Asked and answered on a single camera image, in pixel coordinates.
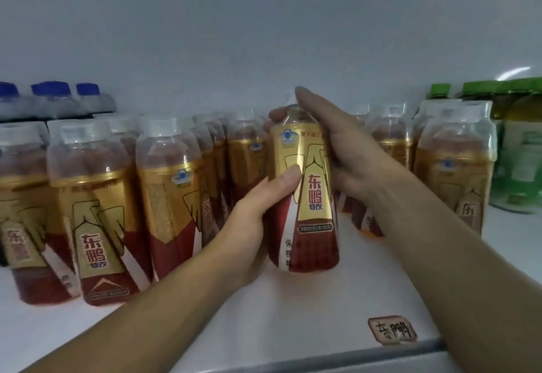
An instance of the white shelf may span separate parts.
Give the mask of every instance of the white shelf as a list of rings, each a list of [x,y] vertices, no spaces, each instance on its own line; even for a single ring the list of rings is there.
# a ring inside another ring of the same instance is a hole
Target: white shelf
[[[541,228],[540,215],[490,208],[484,239],[540,281]],[[378,359],[398,357],[409,348],[384,349],[368,327],[368,318],[387,315],[402,315],[412,323],[418,349],[436,349],[436,326],[386,242],[359,236],[346,217],[340,218],[340,231],[341,261],[335,269],[299,275],[269,264],[258,280],[227,301],[173,371],[254,367],[341,357],[345,352],[361,352],[365,359],[371,354]],[[5,373],[21,370],[116,308],[94,308],[81,299],[51,307],[25,305],[7,269],[0,270],[0,292],[0,360]]]

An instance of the white background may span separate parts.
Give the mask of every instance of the white background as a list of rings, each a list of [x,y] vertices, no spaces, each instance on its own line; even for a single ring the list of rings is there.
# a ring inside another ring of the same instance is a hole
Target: white background
[[[0,0],[0,79],[94,81],[121,110],[422,99],[542,75],[542,0]]]

